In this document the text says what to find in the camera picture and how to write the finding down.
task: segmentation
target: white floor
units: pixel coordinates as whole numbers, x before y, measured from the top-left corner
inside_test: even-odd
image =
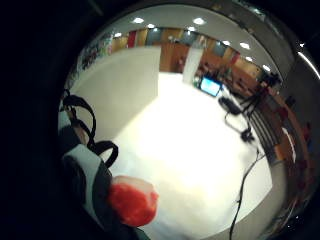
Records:
[[[255,149],[225,125],[225,112],[217,98],[183,83],[181,74],[158,75],[158,50],[137,48],[115,54],[108,63],[93,67],[71,90],[93,107],[97,140],[112,139],[119,146],[113,175],[140,177],[159,193],[157,216],[143,227],[151,239],[225,236],[236,211],[242,176],[255,160]],[[135,63],[119,71],[115,59]],[[86,113],[80,111],[79,117],[91,124]],[[246,127],[241,117],[230,121],[238,128]],[[269,165],[262,159],[246,180],[240,223],[261,204],[269,204],[265,200],[271,188]]]

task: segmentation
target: floor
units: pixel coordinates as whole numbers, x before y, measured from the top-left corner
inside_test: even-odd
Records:
[[[131,147],[128,147],[130,144],[124,145],[123,143],[125,143],[125,141],[128,141],[129,139],[132,140],[133,133],[135,134],[135,136],[139,136],[140,139],[145,138],[145,141],[147,143],[148,136],[150,135],[150,129],[152,129],[152,127],[157,127],[157,125],[154,125],[155,121],[153,120],[153,121],[147,122],[146,124],[140,125],[142,126],[142,128],[132,128],[132,129],[136,129],[136,132],[133,132],[132,130],[128,131],[128,126],[130,125],[128,124],[128,121],[131,121],[132,124],[135,124],[134,119],[139,118],[139,114],[141,113],[141,111],[142,110],[146,111],[148,106],[150,106],[150,104],[153,103],[157,97],[159,97],[159,94],[161,94],[161,91],[163,91],[164,89],[163,85],[158,85],[158,82],[157,82],[159,57],[160,57],[160,51],[159,49],[156,49],[156,48],[139,48],[139,50],[130,49],[130,50],[120,51],[115,55],[111,55],[111,57],[109,57],[110,59],[108,59],[107,61],[101,61],[96,66],[93,66],[91,69],[84,72],[83,75],[80,76],[80,80],[76,82],[73,88],[71,89],[72,92],[84,97],[89,102],[89,104],[91,104],[95,109],[97,124],[98,124],[96,140],[102,140],[102,139],[108,138],[108,139],[113,139],[116,144],[122,143],[122,149],[124,150],[123,152],[125,152],[125,155],[121,156],[120,154],[118,159],[120,162],[120,165],[115,164],[114,168],[111,169],[113,173],[116,175],[130,174],[130,173],[131,173],[130,175],[132,174],[134,175],[134,172],[137,170],[137,166],[138,166],[138,164],[137,166],[134,165],[135,161],[138,161],[141,158],[150,157],[151,153],[149,150],[151,148],[151,145],[147,149],[147,151],[140,152],[140,155],[142,154],[143,156],[139,156],[138,158],[135,150],[137,148],[140,148],[140,150],[145,148],[141,148],[141,146],[138,146],[137,144],[132,145],[132,143],[131,143]],[[155,219],[155,221],[151,223],[153,227],[152,229],[150,227],[148,228],[148,226],[144,227],[144,229],[146,230],[147,233],[149,232],[150,237],[155,240],[228,239],[227,228],[229,224],[227,223],[228,222],[230,223],[233,219],[236,204],[230,205],[228,209],[228,206],[226,205],[226,199],[230,199],[231,197],[231,198],[235,198],[235,201],[236,201],[240,186],[235,186],[234,183],[231,183],[231,182],[236,181],[237,183],[240,184],[241,178],[242,178],[241,172],[243,172],[246,166],[248,166],[249,160],[246,160],[247,163],[245,165],[229,163],[229,167],[225,167],[226,164],[228,164],[228,162],[225,160],[215,163],[215,164],[219,163],[220,167],[217,168],[218,165],[215,165],[215,167],[213,167],[212,169],[221,170],[221,171],[214,171],[215,175],[228,173],[229,175],[226,175],[226,176],[229,176],[229,179],[234,179],[234,181],[230,180],[230,184],[224,185],[223,188],[219,188],[219,186],[221,187],[221,185],[219,184],[216,186],[217,189],[220,189],[220,193],[225,194],[223,196],[214,195],[215,193],[212,191],[203,192],[203,189],[200,192],[196,193],[196,195],[199,195],[199,193],[201,193],[202,196],[205,198],[208,198],[211,196],[212,199],[217,199],[217,196],[218,196],[219,199],[221,199],[220,202],[219,201],[216,202],[216,205],[214,205],[214,207],[210,208],[211,205],[207,206],[208,209],[210,209],[211,211],[200,211],[200,212],[198,211],[197,213],[192,213],[190,211],[188,213],[184,211],[177,211],[177,209],[179,208],[179,205],[182,204],[182,201],[188,198],[193,200],[184,202],[183,205],[189,210],[197,209],[197,208],[199,209],[200,207],[203,207],[203,204],[208,204],[208,199],[206,199],[207,201],[205,202],[198,201],[198,199],[195,198],[195,193],[188,192],[189,195],[188,194],[179,195],[179,190],[181,189],[177,187],[178,186],[177,184],[174,184],[174,183],[177,181],[177,176],[184,176],[184,179],[180,179],[180,180],[184,184],[189,184],[189,185],[190,184],[192,185],[194,183],[197,183],[197,184],[201,183],[203,185],[212,181],[214,176],[211,176],[211,175],[214,175],[214,174],[211,173],[210,175],[209,172],[207,172],[209,169],[205,169],[205,167],[204,168],[198,167],[199,169],[197,167],[194,167],[194,169],[192,169],[192,166],[201,166],[201,164],[195,164],[194,161],[192,161],[192,156],[195,156],[193,159],[196,159],[198,157],[196,155],[198,154],[198,152],[192,150],[193,144],[191,140],[194,140],[194,136],[190,138],[191,142],[188,142],[189,138],[188,138],[188,133],[186,132],[186,125],[188,124],[190,125],[188,130],[195,129],[194,126],[198,125],[199,126],[198,131],[194,132],[194,134],[200,136],[199,131],[206,132],[207,129],[209,129],[209,128],[205,128],[204,125],[201,125],[201,124],[210,125],[209,119],[212,116],[209,116],[210,114],[209,115],[207,114],[206,118],[202,118],[203,120],[205,120],[203,121],[202,119],[199,119],[196,116],[204,113],[196,112],[194,113],[194,116],[192,119],[183,120],[183,116],[190,116],[188,115],[189,114],[188,106],[183,111],[180,111],[179,108],[175,108],[174,104],[171,104],[171,103],[172,101],[167,103],[168,104],[167,106],[170,106],[170,111],[172,111],[173,114],[176,114],[178,112],[179,115],[182,116],[182,118],[179,118],[180,121],[185,120],[183,122],[184,127],[179,130],[180,135],[185,136],[185,139],[182,138],[182,140],[185,142],[185,145],[181,144],[180,147],[181,146],[182,147],[181,149],[179,148],[179,150],[180,152],[185,151],[182,155],[184,156],[185,159],[189,159],[188,160],[189,162],[188,161],[187,162],[188,164],[189,163],[191,164],[191,165],[189,164],[191,166],[191,170],[194,170],[193,172],[197,174],[194,174],[194,175],[192,174],[183,175],[181,173],[178,174],[177,171],[181,169],[181,163],[183,162],[175,161],[175,157],[179,158],[181,154],[178,154],[178,155],[165,154],[165,153],[168,153],[168,149],[171,149],[171,153],[176,152],[177,146],[174,145],[175,139],[171,138],[170,135],[166,135],[164,132],[161,132],[161,127],[159,127],[160,125],[158,125],[159,128],[156,129],[156,132],[159,136],[161,136],[163,142],[160,141],[158,144],[158,147],[154,150],[157,152],[157,155],[161,155],[162,153],[161,147],[163,147],[163,149],[166,149],[166,151],[163,151],[162,153],[163,154],[162,159],[167,159],[169,161],[165,162],[166,166],[164,166],[164,168],[162,168],[161,171],[159,170],[159,173],[161,172],[161,174],[152,174],[152,175],[158,176],[158,179],[155,185],[157,185],[156,187],[158,187],[159,189],[162,188],[162,190],[160,191],[163,191],[163,189],[166,189],[166,191],[168,192],[168,187],[173,187],[172,189],[174,191],[172,192],[172,194],[176,196],[176,199],[175,199],[176,201],[175,201],[175,204],[173,204],[172,200],[168,198],[166,199],[166,193],[160,194],[160,199],[162,195],[161,201],[163,201],[161,203],[162,205],[160,206],[164,206],[163,203],[167,202],[165,206],[171,206],[171,211],[163,211],[165,208],[160,208],[159,215],[161,216],[161,219]],[[193,109],[194,111],[195,109],[198,109],[190,105],[189,107],[190,107],[190,111],[191,109]],[[159,114],[159,112],[157,112],[159,108],[155,108],[154,110],[156,110],[155,112],[156,114]],[[86,115],[85,112],[79,111],[79,117],[83,119],[90,126],[91,119],[89,115]],[[174,120],[174,119],[168,119],[168,118],[170,118],[169,114],[167,118],[162,119],[161,124],[165,125],[166,122],[168,123]],[[215,133],[218,133],[218,135],[222,134],[221,136],[223,136],[223,133],[221,132],[219,133],[219,131],[215,131]],[[230,144],[238,146],[238,151],[240,151],[238,152],[238,154],[240,155],[242,154],[243,155],[242,157],[244,157],[244,159],[252,159],[255,157],[254,151],[242,152],[241,149],[243,148],[239,147],[240,146],[239,141],[236,141],[234,139],[236,138],[233,137],[233,138],[230,138],[229,140],[225,139],[225,141],[234,141]],[[209,152],[211,151],[212,146],[208,145],[208,142],[204,142],[203,146],[204,146],[203,148],[204,151],[202,156],[209,155]],[[219,151],[220,153],[224,151],[229,155],[237,154],[235,150],[228,152],[228,150],[226,149],[224,150],[219,149]],[[247,188],[245,188],[245,190],[250,192],[252,191],[252,189],[255,189],[255,191],[259,190],[260,193],[253,192],[253,194],[251,194],[251,197],[244,198],[244,205],[243,205],[244,207],[240,211],[240,216],[239,216],[240,221],[236,224],[235,231],[234,231],[234,239],[240,239],[240,240],[257,239],[257,237],[262,233],[262,231],[270,224],[273,217],[276,215],[276,213],[280,210],[282,206],[282,203],[285,199],[285,192],[286,192],[286,181],[285,181],[284,169],[283,169],[284,166],[282,165],[282,163],[280,163],[275,165],[274,167],[271,167],[270,170],[266,166],[267,166],[266,160],[261,161],[260,166],[257,164],[257,166],[254,168],[251,174],[251,175],[256,175],[255,177],[256,181],[254,181],[253,178],[251,180],[248,180],[248,183],[246,185]],[[169,169],[176,169],[176,170],[175,172],[172,171],[169,174],[168,173]],[[190,168],[185,170],[189,173],[192,173],[192,171],[190,171]],[[207,172],[207,175],[209,177],[204,178],[202,176],[204,174],[201,174],[202,172]],[[268,179],[268,177],[261,178],[262,175],[269,176],[270,180],[266,180]],[[221,206],[226,206],[227,210],[222,211]],[[175,216],[179,214],[180,220],[177,220],[174,214],[173,215],[169,214],[169,213],[174,213],[174,211],[176,214]]]

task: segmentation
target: ceiling light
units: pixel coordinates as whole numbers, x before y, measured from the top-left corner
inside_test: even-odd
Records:
[[[298,52],[299,56],[302,57],[302,59],[308,63],[308,65],[312,68],[312,70],[314,71],[314,73],[317,75],[317,77],[320,79],[320,74],[317,71],[316,67],[312,64],[312,62],[302,53],[302,52]]]
[[[206,23],[202,18],[195,18],[193,19],[193,22],[198,25],[203,25]]]
[[[154,26],[153,24],[149,23],[149,24],[147,25],[147,27],[148,27],[148,28],[154,28],[155,26]]]
[[[195,31],[196,29],[194,27],[188,27],[188,30],[192,32],[192,31]]]
[[[267,65],[263,65],[262,67],[263,67],[264,70],[266,70],[268,72],[270,72],[270,70],[271,70]]]
[[[240,46],[245,48],[245,49],[250,49],[250,46],[248,43],[240,43]]]
[[[135,18],[132,22],[133,23],[143,23],[144,20],[142,18]]]
[[[229,41],[222,41],[224,45],[230,46],[230,42]]]

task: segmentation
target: fisheye lens view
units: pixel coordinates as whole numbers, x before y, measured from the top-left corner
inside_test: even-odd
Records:
[[[76,204],[112,239],[289,239],[319,183],[320,74],[303,40],[251,1],[115,14],[55,113]]]

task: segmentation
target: ceiling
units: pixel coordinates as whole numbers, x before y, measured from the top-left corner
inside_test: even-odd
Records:
[[[144,19],[143,23],[132,23],[133,19],[139,17]],[[197,25],[193,23],[193,19],[201,17],[206,23]],[[162,5],[135,11],[120,18],[113,24],[108,25],[98,38],[104,33],[114,31],[123,35],[137,29],[146,28],[147,24],[152,23],[156,27],[171,27],[187,29],[190,26],[195,27],[195,31],[208,35],[220,41],[229,41],[230,47],[234,48],[243,57],[251,57],[253,63],[262,67],[268,66],[271,72],[279,73],[277,65],[272,57],[261,45],[257,39],[249,34],[246,30],[241,29],[238,24],[231,19],[213,12],[208,9],[187,6],[187,5]],[[248,43],[250,49],[240,46],[240,43]]]

